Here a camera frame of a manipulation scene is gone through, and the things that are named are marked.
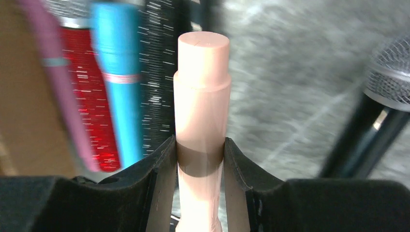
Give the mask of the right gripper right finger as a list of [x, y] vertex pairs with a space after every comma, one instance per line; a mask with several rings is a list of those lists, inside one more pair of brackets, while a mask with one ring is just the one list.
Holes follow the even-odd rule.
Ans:
[[249, 159], [226, 138], [224, 184], [227, 226], [230, 232], [276, 232], [271, 202], [283, 181]]

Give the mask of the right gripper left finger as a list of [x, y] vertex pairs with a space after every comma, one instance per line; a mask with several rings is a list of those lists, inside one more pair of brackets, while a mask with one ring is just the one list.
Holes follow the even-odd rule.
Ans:
[[99, 222], [99, 232], [167, 232], [176, 184], [176, 138], [99, 185], [114, 195], [114, 217]]

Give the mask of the beige plastic microphone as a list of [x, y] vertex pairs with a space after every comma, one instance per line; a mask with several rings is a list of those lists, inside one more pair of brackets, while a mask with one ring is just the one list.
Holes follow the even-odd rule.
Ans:
[[220, 232], [218, 218], [232, 79], [229, 39], [209, 31], [178, 38], [174, 74], [181, 218], [178, 232]]

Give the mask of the black glitter microphone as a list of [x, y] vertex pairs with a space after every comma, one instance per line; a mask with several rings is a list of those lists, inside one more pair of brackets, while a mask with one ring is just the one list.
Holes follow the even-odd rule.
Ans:
[[173, 75], [176, 71], [174, 0], [147, 0], [144, 8], [143, 118], [145, 154], [152, 153], [175, 132]]

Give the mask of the blue microphone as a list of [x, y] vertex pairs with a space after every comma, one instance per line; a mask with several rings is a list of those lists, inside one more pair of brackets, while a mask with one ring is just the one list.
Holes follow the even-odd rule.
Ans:
[[123, 169], [143, 158], [139, 24], [135, 5], [105, 1], [91, 5], [92, 45], [103, 74]]

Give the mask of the red glitter microphone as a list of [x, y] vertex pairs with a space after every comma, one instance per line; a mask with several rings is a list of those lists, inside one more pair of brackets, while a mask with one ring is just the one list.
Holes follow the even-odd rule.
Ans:
[[98, 170], [115, 172], [120, 169], [110, 109], [102, 73], [91, 46], [90, 1], [46, 0], [45, 6], [60, 22], [65, 57], [79, 113], [85, 125]]

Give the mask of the pink microphone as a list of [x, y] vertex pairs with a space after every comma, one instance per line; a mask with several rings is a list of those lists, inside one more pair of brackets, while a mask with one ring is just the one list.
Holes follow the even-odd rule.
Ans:
[[77, 154], [89, 171], [98, 172], [100, 168], [94, 159], [95, 152], [73, 92], [69, 63], [64, 58], [59, 23], [39, 0], [19, 0], [18, 3], [34, 31], [42, 55], [42, 64], [49, 73], [53, 92]]

